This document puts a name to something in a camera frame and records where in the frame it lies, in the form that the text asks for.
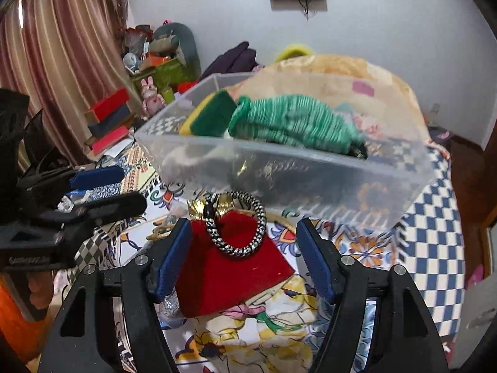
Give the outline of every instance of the silver chain bracelet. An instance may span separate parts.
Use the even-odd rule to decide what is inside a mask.
[[[257,229],[252,241],[243,248],[236,248],[221,238],[216,228],[215,221],[216,210],[214,208],[214,204],[217,202],[219,197],[219,194],[217,193],[207,196],[205,200],[204,219],[205,224],[207,225],[207,232],[211,236],[211,240],[215,246],[225,254],[232,256],[248,256],[257,250],[262,243],[262,238],[266,232],[266,212],[260,201],[246,192],[231,191],[228,192],[228,195],[230,195],[233,199],[238,199],[240,202],[247,204],[250,209],[254,210],[255,215],[257,215]]]

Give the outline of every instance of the stuffed animal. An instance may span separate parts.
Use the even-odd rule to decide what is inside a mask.
[[[154,116],[158,111],[166,106],[164,98],[157,93],[157,87],[153,84],[153,78],[148,77],[142,80],[143,110],[148,118]]]

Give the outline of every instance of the blue gripper pad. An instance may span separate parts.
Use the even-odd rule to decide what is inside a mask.
[[[192,229],[190,220],[181,217],[168,237],[155,241],[149,254],[153,257],[150,267],[148,291],[160,303],[172,293],[181,267],[190,249]]]
[[[70,180],[70,183],[72,189],[86,190],[118,183],[123,179],[124,170],[115,165],[113,167],[81,171]]]
[[[331,268],[337,267],[336,262],[340,259],[340,253],[331,241],[321,238],[309,219],[302,219],[297,223],[297,244],[304,256],[316,291],[328,303],[334,303],[337,292],[333,283],[336,279]]]

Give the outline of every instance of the green sponge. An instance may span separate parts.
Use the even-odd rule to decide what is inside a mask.
[[[235,109],[237,104],[227,91],[218,91],[191,123],[191,133],[195,136],[221,137],[228,128]]]

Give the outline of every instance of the pink striped curtain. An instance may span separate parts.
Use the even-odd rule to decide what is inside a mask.
[[[117,38],[126,13],[127,0],[22,0],[23,27],[17,4],[0,24],[0,86],[29,95],[30,114],[43,108],[47,135],[72,164],[88,162],[92,104],[126,87],[141,111]]]

